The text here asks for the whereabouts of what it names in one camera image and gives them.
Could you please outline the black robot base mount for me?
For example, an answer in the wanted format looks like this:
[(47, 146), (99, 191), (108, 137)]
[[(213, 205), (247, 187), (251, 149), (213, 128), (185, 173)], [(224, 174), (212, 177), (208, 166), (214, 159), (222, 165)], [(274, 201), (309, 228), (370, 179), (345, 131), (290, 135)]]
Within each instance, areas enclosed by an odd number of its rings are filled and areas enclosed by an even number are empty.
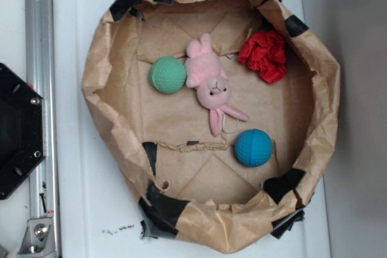
[(45, 158), (43, 98), (1, 64), (1, 200)]

